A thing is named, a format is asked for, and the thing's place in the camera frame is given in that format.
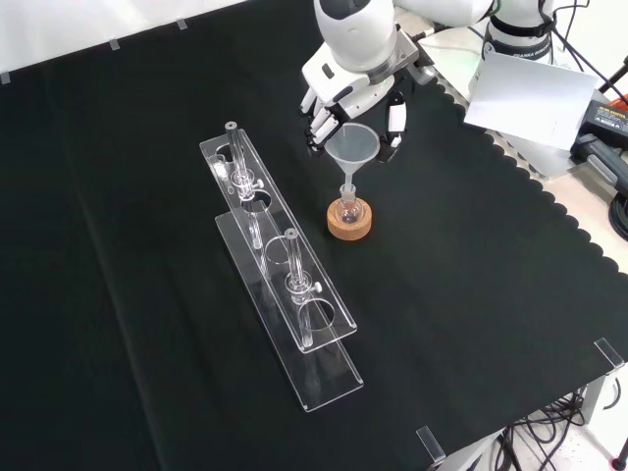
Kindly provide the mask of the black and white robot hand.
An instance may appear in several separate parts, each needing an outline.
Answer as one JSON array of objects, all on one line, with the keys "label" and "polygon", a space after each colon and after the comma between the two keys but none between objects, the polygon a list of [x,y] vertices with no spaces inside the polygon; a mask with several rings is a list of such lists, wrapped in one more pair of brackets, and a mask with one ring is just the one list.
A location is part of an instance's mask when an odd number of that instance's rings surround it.
[{"label": "black and white robot hand", "polygon": [[308,119],[306,141],[313,152],[321,152],[343,125],[384,102],[386,130],[380,136],[376,159],[388,162],[394,157],[406,134],[407,110],[393,76],[372,84],[367,74],[342,68],[326,44],[305,63],[301,72],[308,89],[299,113]]}]

